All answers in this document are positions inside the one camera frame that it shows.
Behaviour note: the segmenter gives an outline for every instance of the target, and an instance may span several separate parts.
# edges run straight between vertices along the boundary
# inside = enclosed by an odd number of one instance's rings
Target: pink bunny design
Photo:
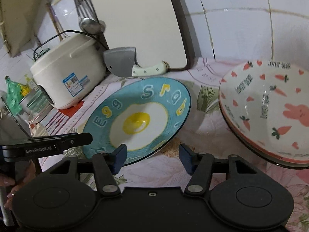
[[[309,108],[304,104],[298,106],[292,104],[284,105],[289,111],[284,111],[283,116],[291,119],[298,119],[300,123],[306,127],[309,127]]]

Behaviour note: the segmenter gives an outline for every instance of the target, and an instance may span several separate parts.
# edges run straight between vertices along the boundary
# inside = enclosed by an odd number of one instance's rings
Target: tablecloth
[[[186,123],[179,133],[153,156],[138,163],[123,167],[115,176],[121,190],[124,187],[176,187],[184,189],[190,180],[178,157],[178,146],[187,144],[195,152],[211,153],[216,158],[226,159],[229,154],[238,154],[261,171],[282,184],[294,198],[294,211],[286,225],[292,232],[309,231],[309,170],[291,170],[266,162],[256,156],[233,135],[226,125],[218,104],[218,87],[224,74],[244,60],[214,60],[199,58],[186,71],[168,72],[164,76],[181,81],[191,94],[192,104]],[[143,78],[119,78],[109,75],[78,106],[69,110],[54,109],[40,123],[41,130],[35,135],[81,133],[91,113],[108,96],[123,86]],[[64,156],[76,154],[84,157],[81,147],[71,148],[63,155],[40,159],[46,170]],[[225,174],[215,174],[211,189],[225,180]],[[95,188],[91,174],[82,176],[82,181]]]

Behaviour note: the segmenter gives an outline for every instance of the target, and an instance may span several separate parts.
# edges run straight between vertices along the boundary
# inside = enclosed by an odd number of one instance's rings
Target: cutting board
[[[92,0],[110,49],[136,47],[137,62],[149,67],[165,61],[183,69],[189,58],[171,0]]]

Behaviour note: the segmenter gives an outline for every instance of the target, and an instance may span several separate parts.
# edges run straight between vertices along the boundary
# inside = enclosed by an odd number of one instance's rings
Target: cleaver
[[[155,66],[143,68],[136,60],[135,47],[120,47],[103,52],[107,69],[118,77],[144,77],[160,75],[167,72],[168,63],[161,61]]]

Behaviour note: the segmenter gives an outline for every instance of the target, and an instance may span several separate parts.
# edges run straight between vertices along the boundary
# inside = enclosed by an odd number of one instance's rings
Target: white rice cooker
[[[65,38],[30,68],[53,107],[67,109],[77,105],[104,78],[106,69],[95,42],[82,34]]]

